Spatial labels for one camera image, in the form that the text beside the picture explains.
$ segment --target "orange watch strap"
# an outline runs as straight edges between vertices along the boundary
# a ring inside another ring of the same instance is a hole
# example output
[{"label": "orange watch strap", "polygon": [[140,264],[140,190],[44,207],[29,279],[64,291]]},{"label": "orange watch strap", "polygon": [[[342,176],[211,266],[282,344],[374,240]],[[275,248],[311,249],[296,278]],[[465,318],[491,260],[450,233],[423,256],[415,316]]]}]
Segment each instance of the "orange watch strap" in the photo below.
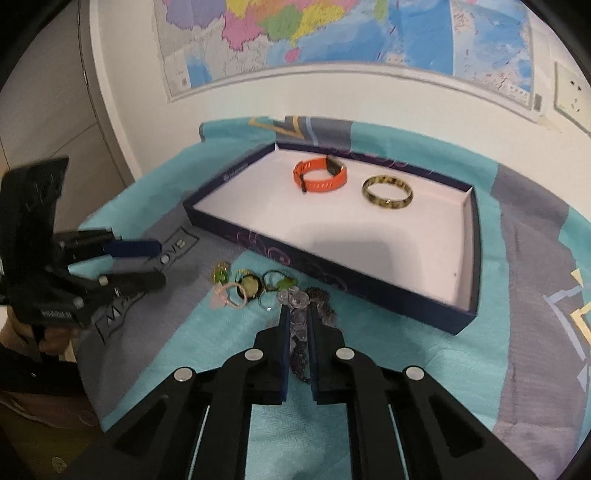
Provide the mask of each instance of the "orange watch strap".
[{"label": "orange watch strap", "polygon": [[343,166],[341,171],[333,177],[325,180],[305,180],[304,174],[312,170],[327,170],[326,157],[312,158],[299,162],[294,168],[294,182],[304,192],[331,192],[341,188],[347,183],[347,167]]}]

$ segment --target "orange smartwatch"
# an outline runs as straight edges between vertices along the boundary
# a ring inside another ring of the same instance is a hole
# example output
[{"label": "orange smartwatch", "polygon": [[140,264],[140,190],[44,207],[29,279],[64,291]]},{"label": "orange smartwatch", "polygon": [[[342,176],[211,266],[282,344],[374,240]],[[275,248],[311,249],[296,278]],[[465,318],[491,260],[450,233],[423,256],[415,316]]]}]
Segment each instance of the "orange smartwatch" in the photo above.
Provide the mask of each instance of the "orange smartwatch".
[{"label": "orange smartwatch", "polygon": [[[304,175],[312,170],[327,170],[332,178],[326,180],[305,180]],[[347,183],[347,167],[332,155],[312,158],[299,162],[294,168],[294,182],[303,193],[331,192]]]}]

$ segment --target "person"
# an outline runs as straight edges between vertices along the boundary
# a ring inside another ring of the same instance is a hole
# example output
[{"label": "person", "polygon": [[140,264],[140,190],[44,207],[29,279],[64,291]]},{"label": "person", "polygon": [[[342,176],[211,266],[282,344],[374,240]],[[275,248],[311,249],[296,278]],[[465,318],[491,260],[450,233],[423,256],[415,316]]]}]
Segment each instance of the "person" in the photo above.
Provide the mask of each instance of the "person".
[{"label": "person", "polygon": [[[31,327],[19,322],[12,308],[7,308],[7,314],[0,330],[2,346],[36,360],[42,352],[61,359],[65,354],[66,360],[75,361],[72,340],[76,330],[47,328],[37,345]],[[32,478],[58,478],[99,435],[99,420],[85,396],[54,397],[0,389],[0,440],[9,442],[5,450],[16,452]]]}]

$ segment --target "wall socket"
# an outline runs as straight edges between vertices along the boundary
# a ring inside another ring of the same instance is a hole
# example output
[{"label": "wall socket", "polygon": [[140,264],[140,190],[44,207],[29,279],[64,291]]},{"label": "wall socket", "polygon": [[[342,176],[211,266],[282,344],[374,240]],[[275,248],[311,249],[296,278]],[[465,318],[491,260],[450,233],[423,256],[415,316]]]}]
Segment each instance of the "wall socket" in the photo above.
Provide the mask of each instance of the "wall socket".
[{"label": "wall socket", "polygon": [[586,133],[591,132],[591,87],[558,62],[554,107]]}]

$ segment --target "map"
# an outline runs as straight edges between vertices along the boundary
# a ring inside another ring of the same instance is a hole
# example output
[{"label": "map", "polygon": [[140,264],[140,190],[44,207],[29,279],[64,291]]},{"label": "map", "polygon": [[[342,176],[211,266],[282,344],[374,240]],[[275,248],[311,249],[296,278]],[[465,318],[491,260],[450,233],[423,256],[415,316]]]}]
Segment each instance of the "map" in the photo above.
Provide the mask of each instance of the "map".
[{"label": "map", "polygon": [[411,67],[531,104],[519,0],[154,0],[171,97],[311,63]]}]

